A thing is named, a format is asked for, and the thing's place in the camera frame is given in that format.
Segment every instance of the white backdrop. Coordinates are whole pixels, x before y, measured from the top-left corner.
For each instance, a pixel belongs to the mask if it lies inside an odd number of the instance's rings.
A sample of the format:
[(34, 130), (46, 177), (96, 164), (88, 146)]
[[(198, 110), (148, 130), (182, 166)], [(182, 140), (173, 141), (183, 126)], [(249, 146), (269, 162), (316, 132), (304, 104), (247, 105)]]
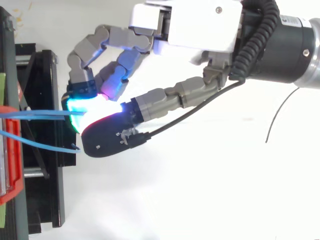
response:
[[(0, 0), (0, 6), (18, 17), (17, 43), (37, 43), (38, 50), (58, 55), (61, 96), (69, 79), (67, 55), (76, 43), (100, 24), (127, 27), (138, 2)], [(277, 2), (283, 15), (320, 17), (317, 1)], [(108, 49), (92, 64), (94, 72), (120, 52)], [(121, 101), (201, 75), (202, 67), (151, 55)], [(104, 159), (79, 154), (76, 167), (63, 169), (65, 224), (43, 224), (43, 233), (30, 239), (320, 239), (320, 91), (292, 96), (264, 143), (275, 111), (293, 89), (249, 80), (143, 146)]]

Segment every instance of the black metal frame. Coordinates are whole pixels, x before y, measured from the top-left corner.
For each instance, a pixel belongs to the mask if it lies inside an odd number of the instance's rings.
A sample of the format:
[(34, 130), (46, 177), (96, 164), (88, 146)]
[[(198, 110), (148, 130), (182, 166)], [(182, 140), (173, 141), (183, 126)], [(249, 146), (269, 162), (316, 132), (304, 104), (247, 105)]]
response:
[[(17, 66), (24, 98), (20, 108), (59, 109), (57, 56), (50, 50), (36, 52), (35, 44), (17, 44), (16, 55), (30, 55), (29, 64)], [(71, 148), (76, 134), (64, 121), (21, 121), (22, 136), (36, 142)], [(52, 222), (54, 228), (65, 222), (62, 167), (75, 166), (76, 155), (23, 146), (24, 167), (41, 167), (43, 177), (26, 178), (29, 234), (41, 232), (41, 223)]]

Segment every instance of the red clip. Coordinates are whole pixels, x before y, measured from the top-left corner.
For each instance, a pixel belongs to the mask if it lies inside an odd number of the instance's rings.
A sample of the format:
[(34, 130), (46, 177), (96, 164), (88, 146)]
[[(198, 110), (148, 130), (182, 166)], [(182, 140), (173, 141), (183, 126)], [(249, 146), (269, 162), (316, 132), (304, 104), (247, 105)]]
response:
[[(0, 113), (17, 112), (14, 107), (0, 106)], [(5, 131), (20, 136), (20, 122), (18, 119), (6, 119)], [(0, 205), (7, 203), (16, 197), (24, 188), (24, 172), (21, 158), (21, 143), (11, 138), (6, 139), (8, 180), (11, 189), (7, 190), (4, 196), (0, 196)]]

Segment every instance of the blue light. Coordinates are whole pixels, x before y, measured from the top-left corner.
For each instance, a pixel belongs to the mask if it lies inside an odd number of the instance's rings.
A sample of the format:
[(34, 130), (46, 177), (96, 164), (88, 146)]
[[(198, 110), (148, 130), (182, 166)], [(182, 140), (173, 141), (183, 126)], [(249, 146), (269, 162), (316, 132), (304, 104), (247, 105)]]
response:
[(70, 116), (71, 123), (79, 134), (92, 123), (122, 112), (119, 103), (106, 100), (102, 94), (90, 99), (69, 99), (66, 106), (69, 111), (86, 112), (83, 116)]

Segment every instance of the blue wire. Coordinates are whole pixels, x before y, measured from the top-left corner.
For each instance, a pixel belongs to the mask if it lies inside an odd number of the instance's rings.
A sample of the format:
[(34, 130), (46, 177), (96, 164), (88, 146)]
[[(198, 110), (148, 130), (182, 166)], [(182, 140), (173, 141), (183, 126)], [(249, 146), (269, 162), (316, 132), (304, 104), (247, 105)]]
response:
[(79, 111), (59, 111), (59, 110), (31, 110), (31, 111), (15, 111), (9, 113), (0, 114), (0, 118), (9, 118), (17, 116), (37, 116), (37, 115), (48, 115), (48, 116), (83, 116), (85, 112)]
[(68, 154), (78, 154), (78, 153), (81, 152), (81, 150), (73, 150), (73, 149), (67, 149), (67, 148), (49, 146), (49, 145), (45, 145), (45, 144), (42, 144), (42, 143), (37, 143), (37, 142), (30, 141), (30, 140), (25, 139), (23, 137), (13, 135), (13, 134), (11, 134), (9, 132), (2, 131), (2, 130), (0, 130), (0, 135), (3, 135), (5, 137), (7, 137), (7, 138), (11, 138), (11, 139), (17, 140), (19, 142), (22, 142), (24, 144), (28, 144), (30, 146), (33, 146), (33, 147), (36, 147), (36, 148), (39, 148), (39, 149), (46, 149), (46, 150), (49, 150), (49, 151), (62, 152), (62, 153), (68, 153)]
[(11, 116), (11, 117), (3, 117), (3, 119), (19, 119), (19, 120), (65, 120), (65, 117), (64, 117), (64, 116), (33, 115), (33, 116)]

